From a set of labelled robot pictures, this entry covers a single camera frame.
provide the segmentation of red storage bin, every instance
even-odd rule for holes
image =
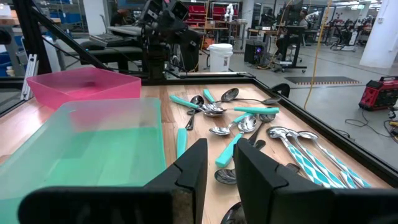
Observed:
[[[139,98],[141,79],[99,68],[79,68],[27,79],[37,101],[58,109],[69,101]]]

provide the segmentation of black metal frame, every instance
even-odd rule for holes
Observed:
[[[80,45],[78,45],[73,39],[71,39],[69,36],[65,35],[62,30],[60,30],[58,27],[55,27],[52,23],[47,23],[49,22],[48,19],[46,19],[43,15],[39,14],[29,3],[26,7],[22,7],[21,2],[30,2],[30,0],[14,0],[14,3],[17,2],[17,13],[20,16],[19,20],[21,23],[22,30],[24,29],[36,29],[39,30],[39,27],[37,26],[37,20],[32,21],[25,21],[23,20],[23,14],[34,14],[38,18],[41,18],[40,20],[44,21],[44,25],[46,28],[48,28],[50,31],[52,31],[57,37],[61,38],[65,43],[67,43],[69,46],[71,46],[74,50],[76,50],[80,57],[83,60],[93,62],[93,65],[96,66],[97,68],[106,68],[97,58],[95,58],[93,55],[89,54],[87,51],[85,51]],[[36,26],[33,28],[26,28],[27,25],[32,25],[36,22]],[[27,32],[24,30],[24,37],[26,42],[31,43],[31,44],[43,44],[41,40],[41,35],[40,32]],[[46,63],[45,60],[48,62],[47,54],[46,51],[43,47],[39,47],[37,49],[36,54],[39,55],[40,58],[40,64],[41,63]],[[205,75],[205,76],[187,76],[182,79],[175,79],[175,80],[150,80],[147,77],[148,76],[142,76],[142,75],[137,75],[137,77],[142,78],[142,85],[209,85],[209,84],[225,84],[225,83],[250,83],[258,87],[260,90],[262,90],[264,93],[268,94],[271,97],[275,96],[281,96],[282,100],[279,102],[284,108],[288,109],[291,113],[296,115],[298,118],[306,122],[310,127],[318,131],[321,135],[327,138],[327,140],[331,141],[334,143],[337,147],[339,147],[341,150],[345,151],[347,154],[349,154],[352,158],[356,159],[358,162],[360,162],[363,166],[365,166],[367,169],[375,173],[377,176],[379,176],[381,179],[386,181],[388,184],[390,184],[393,187],[398,187],[398,170],[392,167],[390,164],[382,161],[378,157],[376,157],[374,154],[370,153],[363,147],[359,146],[355,142],[345,138],[343,135],[341,135],[339,132],[337,132],[335,129],[315,117],[314,115],[310,114],[308,111],[305,111],[303,108],[301,108],[299,105],[296,105],[295,103],[291,102],[287,97],[287,95],[281,95],[279,93],[276,93],[273,89],[269,88],[266,84],[260,82],[257,80],[255,77],[247,77],[247,76],[242,76],[239,74],[236,75],[235,77],[232,77],[230,75]]]

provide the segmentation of concrete floor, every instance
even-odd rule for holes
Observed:
[[[300,65],[308,67],[305,73],[302,73],[301,69],[286,70],[285,73],[258,70],[244,63],[243,55],[239,54],[231,57],[230,68],[235,72],[250,72],[268,86],[288,83],[292,88],[289,98],[296,104],[304,106],[309,85],[296,85],[284,77],[311,77],[313,75],[315,49],[316,46],[314,45],[300,49],[300,57],[303,59]],[[316,85],[308,101],[307,110],[331,127],[348,132],[362,147],[398,169],[398,145],[391,138],[380,136],[369,127],[359,128],[345,123],[345,119],[364,121],[362,109],[359,108],[358,103],[368,81],[398,74],[398,63],[394,64],[391,69],[360,66],[359,61],[363,50],[363,47],[359,47],[356,52],[342,52],[332,51],[327,46],[321,47],[318,53],[316,76],[344,76],[361,83],[354,85]],[[365,111],[364,115],[369,120],[371,127],[379,133],[388,135],[383,126],[383,121],[389,119],[388,110]]]

